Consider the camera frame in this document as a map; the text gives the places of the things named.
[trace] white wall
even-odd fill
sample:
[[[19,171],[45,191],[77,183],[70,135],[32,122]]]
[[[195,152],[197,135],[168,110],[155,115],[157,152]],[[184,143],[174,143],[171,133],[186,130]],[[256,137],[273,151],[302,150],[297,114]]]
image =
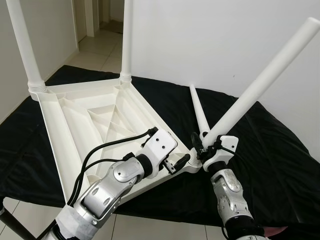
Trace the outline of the white wall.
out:
[[[132,73],[240,96],[319,0],[135,0]],[[320,34],[260,99],[320,159]]]
[[[74,53],[72,0],[21,1],[41,77],[47,79]],[[29,95],[27,76],[7,3],[0,1],[0,123]]]
[[[123,22],[125,0],[110,0],[110,18]]]

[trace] black mattress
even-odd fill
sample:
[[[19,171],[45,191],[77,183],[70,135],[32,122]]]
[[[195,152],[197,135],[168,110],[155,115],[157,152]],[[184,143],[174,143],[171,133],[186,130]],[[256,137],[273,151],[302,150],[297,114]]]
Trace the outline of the black mattress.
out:
[[[114,79],[111,72],[63,66],[47,86]],[[133,77],[132,84],[180,140],[192,148],[199,133],[190,90],[173,83]],[[210,127],[237,100],[197,89]],[[259,102],[229,135],[239,138],[228,166],[244,189],[254,218],[263,226],[287,230],[273,239],[320,239],[320,164],[300,140]],[[0,126],[0,196],[63,207],[60,180],[40,106],[28,97]],[[118,214],[221,226],[209,175],[182,173],[121,205]]]

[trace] tiled floor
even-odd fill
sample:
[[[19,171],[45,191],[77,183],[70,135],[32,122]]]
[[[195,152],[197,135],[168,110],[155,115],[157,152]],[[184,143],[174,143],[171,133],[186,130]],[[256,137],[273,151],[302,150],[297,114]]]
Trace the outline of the tiled floor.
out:
[[[69,65],[89,70],[120,73],[122,35],[102,30],[79,43],[80,53]],[[6,198],[4,206],[36,237],[60,209]],[[22,240],[0,222],[0,240]],[[94,240],[224,240],[220,227],[112,215]]]

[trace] black fabric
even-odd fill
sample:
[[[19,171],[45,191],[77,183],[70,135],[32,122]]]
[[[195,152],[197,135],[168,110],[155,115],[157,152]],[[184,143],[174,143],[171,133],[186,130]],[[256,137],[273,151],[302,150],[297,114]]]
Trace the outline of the black fabric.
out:
[[[46,84],[98,81],[118,76],[63,66]],[[140,77],[133,77],[132,83],[180,140],[191,148],[191,133],[199,133],[199,129],[189,88]],[[197,89],[197,92],[210,127],[236,101],[221,92],[206,89]],[[241,182],[255,220],[263,226],[289,226],[287,234],[299,230],[307,234],[306,227],[299,226],[319,226],[320,164],[299,139],[259,102],[229,134],[239,138],[237,153],[245,162],[234,156],[228,167]],[[0,126],[0,171],[1,196],[41,205],[64,205],[41,110],[30,97]],[[222,225],[210,176],[203,170],[196,174],[182,173],[121,205],[116,212]]]

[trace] black table leg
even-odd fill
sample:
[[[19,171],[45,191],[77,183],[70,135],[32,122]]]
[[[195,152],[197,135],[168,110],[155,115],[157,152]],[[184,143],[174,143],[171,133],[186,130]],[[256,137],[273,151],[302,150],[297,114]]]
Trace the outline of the black table leg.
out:
[[[4,197],[0,197],[0,221],[24,240],[36,240],[36,238],[4,207]]]

